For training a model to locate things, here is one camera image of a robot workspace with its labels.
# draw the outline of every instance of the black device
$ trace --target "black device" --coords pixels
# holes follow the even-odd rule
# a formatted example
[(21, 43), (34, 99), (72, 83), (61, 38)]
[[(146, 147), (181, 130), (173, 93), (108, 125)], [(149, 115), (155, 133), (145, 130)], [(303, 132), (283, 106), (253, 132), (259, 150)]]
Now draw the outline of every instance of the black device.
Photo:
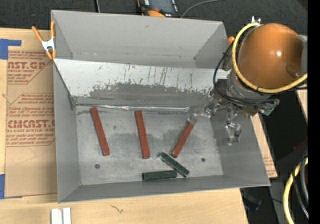
[(144, 16), (180, 18), (176, 0), (137, 0), (137, 8)]

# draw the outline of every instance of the red wooden stick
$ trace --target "red wooden stick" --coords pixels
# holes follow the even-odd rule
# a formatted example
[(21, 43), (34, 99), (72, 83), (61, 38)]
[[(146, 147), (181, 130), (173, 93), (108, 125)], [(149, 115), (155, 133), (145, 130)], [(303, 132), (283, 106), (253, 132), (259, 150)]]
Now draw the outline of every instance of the red wooden stick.
[(171, 154), (172, 157), (174, 157), (174, 158), (178, 157), (178, 155), (180, 154), (182, 148), (184, 147), (193, 128), (194, 128), (194, 125), (191, 123), (188, 123), (188, 125), (186, 126), (178, 144), (175, 146), (175, 149), (174, 149), (173, 153)]
[(138, 110), (134, 112), (136, 127), (138, 129), (140, 146), (142, 151), (142, 158), (148, 159), (150, 157), (149, 145), (147, 140), (146, 128), (142, 111)]
[(110, 155), (110, 149), (108, 146), (107, 138), (104, 132), (104, 129), (102, 127), (102, 123), (99, 117), (99, 113), (96, 107), (90, 108), (91, 116), (93, 119), (94, 127), (96, 130), (96, 134), (98, 135), (99, 142), (100, 142), (100, 147), (102, 150), (102, 154), (104, 156)]

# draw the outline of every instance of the bin floor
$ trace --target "bin floor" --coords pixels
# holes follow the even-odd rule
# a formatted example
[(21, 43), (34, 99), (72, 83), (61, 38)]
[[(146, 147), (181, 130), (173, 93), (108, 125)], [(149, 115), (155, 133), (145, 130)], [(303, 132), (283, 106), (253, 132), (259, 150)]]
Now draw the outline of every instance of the bin floor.
[[(150, 158), (143, 159), (134, 111), (98, 107), (110, 148), (103, 156), (90, 107), (76, 107), (78, 159), (82, 185), (142, 181), (142, 173), (171, 170), (158, 155), (171, 154), (187, 126), (185, 112), (143, 111)], [(188, 177), (223, 175), (211, 121), (198, 117), (176, 158)]]

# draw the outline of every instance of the blue tape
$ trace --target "blue tape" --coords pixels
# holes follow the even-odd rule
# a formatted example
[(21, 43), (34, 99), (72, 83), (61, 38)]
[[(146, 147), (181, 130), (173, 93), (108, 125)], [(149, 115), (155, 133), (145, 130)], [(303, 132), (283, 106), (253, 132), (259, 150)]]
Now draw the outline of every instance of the blue tape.
[(21, 40), (0, 39), (0, 60), (8, 59), (8, 46), (21, 46)]
[(0, 199), (5, 198), (5, 175), (0, 174)]

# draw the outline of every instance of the orange sphere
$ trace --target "orange sphere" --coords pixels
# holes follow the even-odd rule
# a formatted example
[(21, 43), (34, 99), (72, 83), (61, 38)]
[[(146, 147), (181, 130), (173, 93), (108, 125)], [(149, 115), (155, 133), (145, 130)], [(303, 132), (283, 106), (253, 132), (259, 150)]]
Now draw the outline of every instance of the orange sphere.
[(252, 30), (239, 49), (237, 65), (252, 84), (276, 89), (301, 75), (302, 38), (291, 28), (269, 23)]

